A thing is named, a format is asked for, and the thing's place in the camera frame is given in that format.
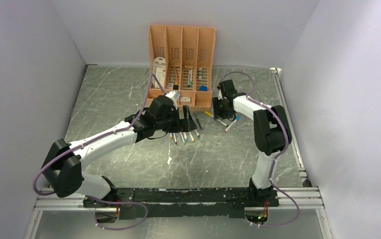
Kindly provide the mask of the mint cap yellow tip pen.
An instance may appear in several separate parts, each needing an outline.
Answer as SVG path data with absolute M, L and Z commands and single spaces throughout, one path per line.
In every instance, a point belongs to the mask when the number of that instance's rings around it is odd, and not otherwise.
M 192 141 L 192 142 L 195 142 L 195 138 L 193 137 L 193 135 L 192 135 L 191 132 L 189 132 L 189 135 L 190 135 L 191 141 Z

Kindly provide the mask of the blue cap pink tip pen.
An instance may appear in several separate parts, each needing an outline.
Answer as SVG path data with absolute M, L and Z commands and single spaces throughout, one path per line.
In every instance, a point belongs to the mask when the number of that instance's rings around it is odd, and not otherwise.
M 240 116 L 237 116 L 224 130 L 224 132 L 228 132 L 238 121 L 240 120 Z

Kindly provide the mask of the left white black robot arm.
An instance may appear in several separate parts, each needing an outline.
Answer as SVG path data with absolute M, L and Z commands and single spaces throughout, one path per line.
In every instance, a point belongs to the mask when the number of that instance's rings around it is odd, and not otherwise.
M 42 174 L 59 198 L 79 193 L 97 198 L 104 207 L 110 207 L 117 200 L 117 188 L 107 177 L 87 174 L 83 169 L 120 147 L 144 139 L 154 140 L 158 130 L 166 134 L 196 130 L 188 106 L 183 106 L 183 116 L 180 118 L 174 99 L 158 96 L 149 107 L 94 136 L 71 143 L 63 139 L 55 141 L 42 165 Z

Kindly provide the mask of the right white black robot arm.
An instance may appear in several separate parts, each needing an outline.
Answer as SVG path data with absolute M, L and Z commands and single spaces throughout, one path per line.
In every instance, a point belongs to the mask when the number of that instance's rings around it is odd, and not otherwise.
M 232 80 L 219 83 L 219 95 L 212 98 L 214 119 L 235 122 L 237 114 L 253 121 L 254 142 L 259 150 L 255 172 L 250 179 L 248 201 L 260 206 L 273 190 L 273 174 L 280 155 L 289 147 L 292 136 L 283 106 L 268 106 L 245 93 L 239 93 Z

